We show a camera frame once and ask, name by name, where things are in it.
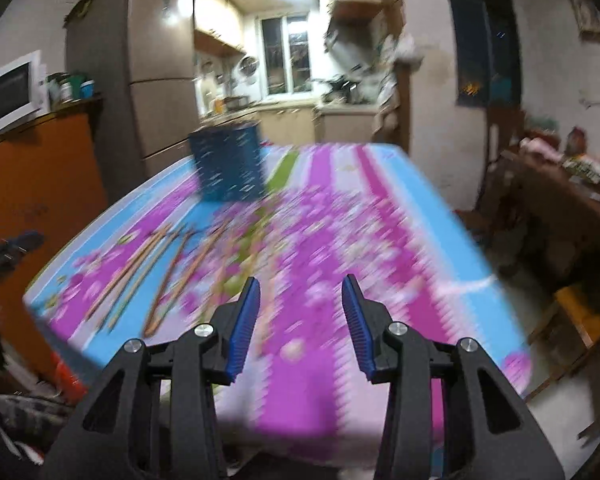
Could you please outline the beige kitchen base cabinets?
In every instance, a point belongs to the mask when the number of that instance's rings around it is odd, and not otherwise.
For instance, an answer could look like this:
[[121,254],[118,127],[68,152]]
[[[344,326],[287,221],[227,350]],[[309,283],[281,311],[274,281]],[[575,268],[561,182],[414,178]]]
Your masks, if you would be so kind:
[[226,122],[259,124],[263,142],[275,145],[368,143],[378,107],[370,104],[324,104],[315,101],[257,103],[237,112],[208,114],[201,125]]

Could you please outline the kitchen window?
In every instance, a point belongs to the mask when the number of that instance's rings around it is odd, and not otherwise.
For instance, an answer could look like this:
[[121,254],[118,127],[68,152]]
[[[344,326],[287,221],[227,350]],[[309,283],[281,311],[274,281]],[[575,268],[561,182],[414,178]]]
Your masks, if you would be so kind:
[[309,14],[260,21],[266,96],[292,96],[313,91]]

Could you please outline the orange wooden cabinet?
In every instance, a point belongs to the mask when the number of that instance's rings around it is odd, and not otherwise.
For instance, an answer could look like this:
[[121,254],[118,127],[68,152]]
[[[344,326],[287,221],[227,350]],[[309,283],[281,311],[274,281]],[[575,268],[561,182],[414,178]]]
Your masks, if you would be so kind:
[[0,136],[0,240],[23,231],[44,235],[0,282],[1,334],[30,370],[54,374],[52,350],[24,307],[30,281],[107,207],[92,129],[101,99],[71,104]]

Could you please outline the floral plastic tablecloth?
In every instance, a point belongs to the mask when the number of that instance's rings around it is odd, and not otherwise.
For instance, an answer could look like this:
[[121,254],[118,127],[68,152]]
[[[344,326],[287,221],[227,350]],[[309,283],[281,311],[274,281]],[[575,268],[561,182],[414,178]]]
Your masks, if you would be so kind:
[[[92,382],[122,344],[142,334],[152,300],[184,233],[168,301],[200,244],[230,224],[154,333],[170,341],[232,300],[248,276],[261,285],[245,368],[215,389],[227,439],[340,466],[373,465],[388,390],[358,368],[341,304],[343,278],[422,336],[480,341],[517,390],[531,361],[490,266],[411,161],[387,144],[324,144],[263,151],[263,204],[222,206],[198,197],[183,158],[138,186],[75,237],[23,300],[70,368]],[[88,320],[86,311],[151,234],[181,234],[162,254],[112,330],[96,330],[124,278]]]

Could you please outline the white microwave oven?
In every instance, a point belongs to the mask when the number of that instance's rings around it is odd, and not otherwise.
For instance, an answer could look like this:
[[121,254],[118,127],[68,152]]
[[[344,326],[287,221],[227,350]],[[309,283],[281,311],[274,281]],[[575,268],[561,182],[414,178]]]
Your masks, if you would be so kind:
[[40,50],[0,68],[0,134],[49,111],[46,65]]

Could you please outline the dark wooden side table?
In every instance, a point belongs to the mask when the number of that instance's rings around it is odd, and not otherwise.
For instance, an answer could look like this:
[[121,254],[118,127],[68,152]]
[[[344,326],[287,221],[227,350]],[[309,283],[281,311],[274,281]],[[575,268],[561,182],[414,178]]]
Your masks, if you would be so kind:
[[526,228],[514,263],[552,292],[581,257],[600,256],[600,201],[538,156],[506,150],[498,166],[513,175],[507,197]]

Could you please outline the blue perforated utensil holder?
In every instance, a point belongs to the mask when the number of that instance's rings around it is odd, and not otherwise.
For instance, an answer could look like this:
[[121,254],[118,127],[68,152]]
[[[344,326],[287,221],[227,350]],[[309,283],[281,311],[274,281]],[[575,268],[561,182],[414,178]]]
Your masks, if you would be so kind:
[[227,122],[188,136],[205,202],[254,202],[265,196],[259,125]]

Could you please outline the grey refrigerator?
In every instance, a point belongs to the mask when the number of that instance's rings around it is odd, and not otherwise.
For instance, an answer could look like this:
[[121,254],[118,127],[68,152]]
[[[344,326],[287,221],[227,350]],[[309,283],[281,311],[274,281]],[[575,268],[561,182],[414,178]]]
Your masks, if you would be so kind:
[[194,0],[80,0],[65,66],[102,99],[95,156],[110,202],[188,153],[199,126]]

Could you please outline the framed wall picture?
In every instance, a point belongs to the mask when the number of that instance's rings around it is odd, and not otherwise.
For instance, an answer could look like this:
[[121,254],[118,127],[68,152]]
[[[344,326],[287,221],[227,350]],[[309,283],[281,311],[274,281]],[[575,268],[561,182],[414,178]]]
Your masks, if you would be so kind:
[[593,0],[570,0],[579,34],[600,35],[600,11]]

